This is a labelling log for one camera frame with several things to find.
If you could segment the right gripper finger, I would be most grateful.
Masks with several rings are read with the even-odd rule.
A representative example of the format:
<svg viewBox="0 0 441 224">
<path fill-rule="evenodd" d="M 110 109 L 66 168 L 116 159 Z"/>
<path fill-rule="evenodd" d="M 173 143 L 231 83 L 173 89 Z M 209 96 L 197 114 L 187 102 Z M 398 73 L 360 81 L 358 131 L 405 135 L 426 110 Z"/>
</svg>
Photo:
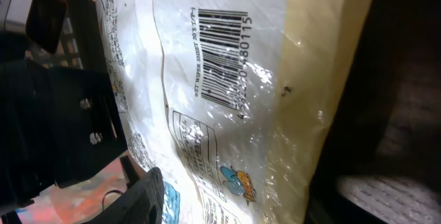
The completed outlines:
<svg viewBox="0 0 441 224">
<path fill-rule="evenodd" d="M 164 194 L 161 170 L 153 167 L 88 224 L 161 224 Z"/>
</svg>

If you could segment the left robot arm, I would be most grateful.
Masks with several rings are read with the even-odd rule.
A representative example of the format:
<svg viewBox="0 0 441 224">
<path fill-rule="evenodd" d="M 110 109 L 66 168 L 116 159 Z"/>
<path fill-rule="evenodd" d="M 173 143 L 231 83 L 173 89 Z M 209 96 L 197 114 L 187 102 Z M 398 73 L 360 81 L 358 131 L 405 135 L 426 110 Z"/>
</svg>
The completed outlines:
<svg viewBox="0 0 441 224">
<path fill-rule="evenodd" d="M 1 213 L 46 188 L 86 181 L 127 148 L 110 78 L 25 57 L 26 39 L 1 35 Z"/>
</svg>

